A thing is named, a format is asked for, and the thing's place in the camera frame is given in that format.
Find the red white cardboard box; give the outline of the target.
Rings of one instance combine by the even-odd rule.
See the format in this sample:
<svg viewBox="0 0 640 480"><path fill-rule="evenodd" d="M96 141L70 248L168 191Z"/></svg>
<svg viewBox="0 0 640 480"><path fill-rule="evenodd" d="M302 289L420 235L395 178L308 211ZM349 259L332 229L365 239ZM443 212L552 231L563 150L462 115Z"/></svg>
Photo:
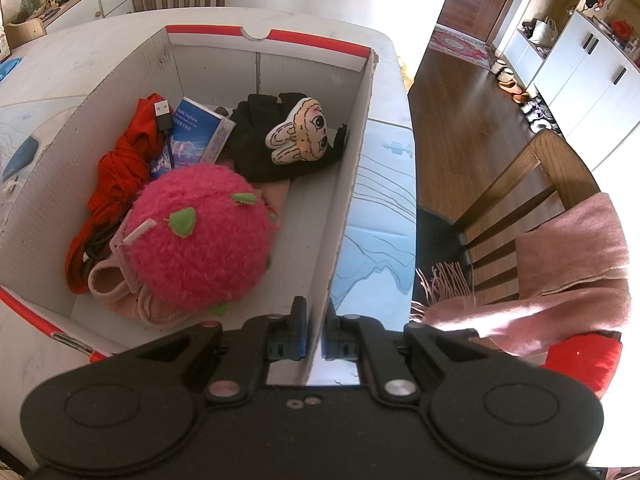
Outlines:
<svg viewBox="0 0 640 480"><path fill-rule="evenodd" d="M337 306L380 38L135 13L43 36L1 86L1 370L24 391L194 324Z"/></svg>

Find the red cushion on chair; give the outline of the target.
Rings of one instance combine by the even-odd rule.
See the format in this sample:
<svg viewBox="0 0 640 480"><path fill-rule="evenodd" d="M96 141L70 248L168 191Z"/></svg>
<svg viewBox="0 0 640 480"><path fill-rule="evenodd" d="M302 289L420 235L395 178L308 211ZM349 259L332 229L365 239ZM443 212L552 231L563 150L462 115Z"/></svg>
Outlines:
<svg viewBox="0 0 640 480"><path fill-rule="evenodd" d="M581 382L602 399L620 364L622 351L623 345L616 338L578 335L551 346L542 367Z"/></svg>

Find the pink scarf on chair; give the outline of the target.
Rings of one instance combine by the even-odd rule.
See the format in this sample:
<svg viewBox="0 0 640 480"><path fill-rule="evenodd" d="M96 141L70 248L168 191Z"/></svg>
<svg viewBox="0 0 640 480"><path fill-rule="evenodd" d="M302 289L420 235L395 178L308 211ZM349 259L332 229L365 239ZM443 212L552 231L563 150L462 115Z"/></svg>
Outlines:
<svg viewBox="0 0 640 480"><path fill-rule="evenodd" d="M620 219L597 193L515 239L518 298L482 306L471 294L426 307L438 330L475 330L525 358L570 337L619 332L630 315L629 250Z"/></svg>

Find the wooden chair right of table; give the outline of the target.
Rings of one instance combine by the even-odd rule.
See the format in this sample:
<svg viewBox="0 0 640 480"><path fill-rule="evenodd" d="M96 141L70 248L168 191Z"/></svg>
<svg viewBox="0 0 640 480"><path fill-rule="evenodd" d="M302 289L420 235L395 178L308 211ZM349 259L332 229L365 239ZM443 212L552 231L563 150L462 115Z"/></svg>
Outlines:
<svg viewBox="0 0 640 480"><path fill-rule="evenodd" d="M515 237L546 220L547 204L562 212L599 191L596 180L559 134L530 140L456 220L416 210L416 274L411 307L420 313L454 292L478 292L492 302L518 296Z"/></svg>

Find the pink fuzzy strawberry plush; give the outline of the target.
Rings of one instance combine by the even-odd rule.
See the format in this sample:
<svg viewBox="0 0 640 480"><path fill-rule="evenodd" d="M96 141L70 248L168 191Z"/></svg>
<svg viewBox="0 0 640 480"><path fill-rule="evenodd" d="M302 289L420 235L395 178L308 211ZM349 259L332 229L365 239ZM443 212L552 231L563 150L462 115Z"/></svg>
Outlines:
<svg viewBox="0 0 640 480"><path fill-rule="evenodd" d="M184 312L241 299L268 270L279 218L262 192L210 162L149 183L122 222L122 249L136 278Z"/></svg>

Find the red cloth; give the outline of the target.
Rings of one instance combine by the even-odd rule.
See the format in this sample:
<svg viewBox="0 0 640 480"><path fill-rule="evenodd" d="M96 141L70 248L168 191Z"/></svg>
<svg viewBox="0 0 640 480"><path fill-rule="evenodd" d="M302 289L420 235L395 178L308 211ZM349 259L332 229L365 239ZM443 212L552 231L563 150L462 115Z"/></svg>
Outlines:
<svg viewBox="0 0 640 480"><path fill-rule="evenodd" d="M98 261L90 248L91 241L118 228L134 199L151 181L151 164L165 147L155 115L155 105L164 99L153 93L139 100L134 117L117 139L114 150L98 163L96 188L87 203L89 217L70 242L65 259L66 284L76 295L88 290L90 269Z"/></svg>

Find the blue book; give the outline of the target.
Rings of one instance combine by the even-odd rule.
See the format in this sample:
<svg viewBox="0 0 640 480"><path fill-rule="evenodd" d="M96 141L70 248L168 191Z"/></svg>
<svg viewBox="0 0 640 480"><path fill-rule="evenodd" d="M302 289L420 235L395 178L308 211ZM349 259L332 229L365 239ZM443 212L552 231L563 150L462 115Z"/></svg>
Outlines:
<svg viewBox="0 0 640 480"><path fill-rule="evenodd" d="M171 133L163 134L160 156L151 164L151 179L157 180L173 169L216 162L235 123L224 114L184 96L172 113Z"/></svg>

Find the shoes on floor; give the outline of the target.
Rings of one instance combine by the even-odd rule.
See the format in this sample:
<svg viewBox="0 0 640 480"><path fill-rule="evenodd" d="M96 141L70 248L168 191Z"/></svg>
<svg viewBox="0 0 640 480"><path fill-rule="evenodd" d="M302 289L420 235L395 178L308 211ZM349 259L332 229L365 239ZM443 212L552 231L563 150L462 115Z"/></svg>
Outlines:
<svg viewBox="0 0 640 480"><path fill-rule="evenodd" d="M503 60L495 60L489 70L495 77L498 88L506 92L511 99L518 104L518 109L523 114L532 133L540 133L542 130L550 130L559 136L562 134L560 126L555 121L550 108L539 95L533 96L526 91L516 80L514 71Z"/></svg>

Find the black USB plug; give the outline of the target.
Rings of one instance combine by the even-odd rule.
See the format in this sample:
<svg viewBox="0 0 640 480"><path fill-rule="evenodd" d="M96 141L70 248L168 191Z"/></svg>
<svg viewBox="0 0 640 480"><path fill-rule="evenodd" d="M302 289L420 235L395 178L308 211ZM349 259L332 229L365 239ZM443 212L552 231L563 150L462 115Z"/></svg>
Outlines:
<svg viewBox="0 0 640 480"><path fill-rule="evenodd" d="M154 116L157 131L163 134L171 133L174 120L167 100L154 103Z"/></svg>

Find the black glove with cartoon patch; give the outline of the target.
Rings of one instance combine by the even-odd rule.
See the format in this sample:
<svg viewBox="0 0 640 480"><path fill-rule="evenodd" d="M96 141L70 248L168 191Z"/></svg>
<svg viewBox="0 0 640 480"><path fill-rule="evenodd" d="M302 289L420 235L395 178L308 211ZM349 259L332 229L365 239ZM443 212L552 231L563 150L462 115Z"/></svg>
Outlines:
<svg viewBox="0 0 640 480"><path fill-rule="evenodd" d="M340 160L348 129L330 131L320 102L299 92L251 94L231 114L224 149L235 171L254 183L290 180Z"/></svg>

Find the patterned floor rug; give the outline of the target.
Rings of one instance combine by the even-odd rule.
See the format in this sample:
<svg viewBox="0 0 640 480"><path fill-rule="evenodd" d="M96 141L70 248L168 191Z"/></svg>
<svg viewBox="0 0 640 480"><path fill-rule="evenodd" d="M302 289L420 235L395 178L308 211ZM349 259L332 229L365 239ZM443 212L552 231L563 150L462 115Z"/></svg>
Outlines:
<svg viewBox="0 0 640 480"><path fill-rule="evenodd" d="M494 62L490 50L483 41L441 24L434 27L427 47L484 70L490 70Z"/></svg>

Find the blue cloth on table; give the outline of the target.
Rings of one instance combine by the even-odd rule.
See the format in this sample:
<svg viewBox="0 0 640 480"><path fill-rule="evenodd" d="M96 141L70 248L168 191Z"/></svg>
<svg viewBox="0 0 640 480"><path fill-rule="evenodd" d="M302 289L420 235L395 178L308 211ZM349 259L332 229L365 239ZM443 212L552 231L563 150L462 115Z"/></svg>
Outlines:
<svg viewBox="0 0 640 480"><path fill-rule="evenodd" d="M0 64L0 81L2 81L14 68L21 63L21 58L9 58Z"/></svg>

